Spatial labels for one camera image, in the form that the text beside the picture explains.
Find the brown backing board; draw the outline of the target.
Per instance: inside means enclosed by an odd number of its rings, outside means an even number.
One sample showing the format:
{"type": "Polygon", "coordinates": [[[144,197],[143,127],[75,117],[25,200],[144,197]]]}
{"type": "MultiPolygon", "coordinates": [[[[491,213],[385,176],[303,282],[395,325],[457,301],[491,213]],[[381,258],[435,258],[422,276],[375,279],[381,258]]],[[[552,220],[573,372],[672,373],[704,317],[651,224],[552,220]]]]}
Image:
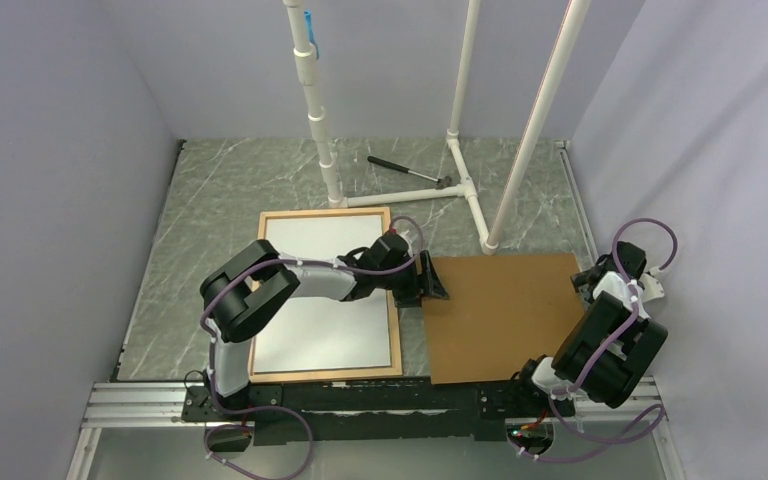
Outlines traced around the brown backing board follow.
{"type": "Polygon", "coordinates": [[[423,303],[432,383],[506,380],[553,355],[584,309],[571,253],[437,257],[446,300],[423,303]]]}

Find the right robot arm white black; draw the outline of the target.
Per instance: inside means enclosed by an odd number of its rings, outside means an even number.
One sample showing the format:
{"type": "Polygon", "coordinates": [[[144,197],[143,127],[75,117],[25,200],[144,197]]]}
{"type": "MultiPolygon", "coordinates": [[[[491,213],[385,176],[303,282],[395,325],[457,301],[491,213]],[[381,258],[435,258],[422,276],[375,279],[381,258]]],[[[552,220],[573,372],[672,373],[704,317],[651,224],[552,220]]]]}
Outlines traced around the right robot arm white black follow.
{"type": "Polygon", "coordinates": [[[517,411],[534,415],[549,399],[564,401],[578,391],[612,409],[631,396],[668,337],[643,307],[649,289],[663,295],[646,265],[643,249],[620,241],[571,276],[585,312],[555,355],[531,359],[511,377],[517,411]]]}

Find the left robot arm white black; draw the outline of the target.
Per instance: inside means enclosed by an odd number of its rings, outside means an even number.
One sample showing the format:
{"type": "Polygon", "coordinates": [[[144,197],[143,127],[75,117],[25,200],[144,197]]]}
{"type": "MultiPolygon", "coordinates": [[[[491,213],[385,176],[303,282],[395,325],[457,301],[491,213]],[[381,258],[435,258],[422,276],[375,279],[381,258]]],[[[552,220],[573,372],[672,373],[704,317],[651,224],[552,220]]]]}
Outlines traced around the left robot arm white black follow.
{"type": "Polygon", "coordinates": [[[204,302],[199,323],[210,338],[203,373],[208,407],[224,420],[249,408],[251,380],[243,361],[253,339],[289,300],[352,302],[377,290],[390,292],[398,308],[449,297],[429,252],[415,251],[394,229],[331,260],[284,254],[267,240],[251,243],[199,288],[204,302]]]}

